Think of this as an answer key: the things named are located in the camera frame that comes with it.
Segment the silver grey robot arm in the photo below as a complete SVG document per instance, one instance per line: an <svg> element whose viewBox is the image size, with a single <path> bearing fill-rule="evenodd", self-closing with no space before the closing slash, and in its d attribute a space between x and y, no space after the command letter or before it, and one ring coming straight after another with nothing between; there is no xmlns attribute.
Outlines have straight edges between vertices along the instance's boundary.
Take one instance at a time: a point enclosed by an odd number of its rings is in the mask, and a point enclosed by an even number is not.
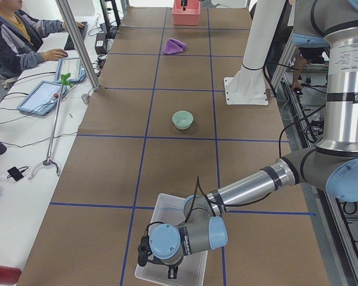
<svg viewBox="0 0 358 286"><path fill-rule="evenodd" d="M276 163L209 194L196 186L178 225L153 222L138 246L138 264L164 265L177 276L186 256L227 244L223 214L257 203L283 186L307 183L341 201L358 201L358 1L296 1L292 89L300 94L305 65L329 57L321 123L305 130L313 145L280 155Z"/></svg>

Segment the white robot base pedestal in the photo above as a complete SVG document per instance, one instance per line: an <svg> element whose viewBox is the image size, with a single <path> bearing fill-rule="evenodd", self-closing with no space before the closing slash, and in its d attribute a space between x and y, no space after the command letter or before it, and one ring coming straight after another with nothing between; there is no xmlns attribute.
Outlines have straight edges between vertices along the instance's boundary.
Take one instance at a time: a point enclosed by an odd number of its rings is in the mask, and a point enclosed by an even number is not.
<svg viewBox="0 0 358 286"><path fill-rule="evenodd" d="M259 0L240 70L224 78L228 105L268 105L263 67L285 0Z"/></svg>

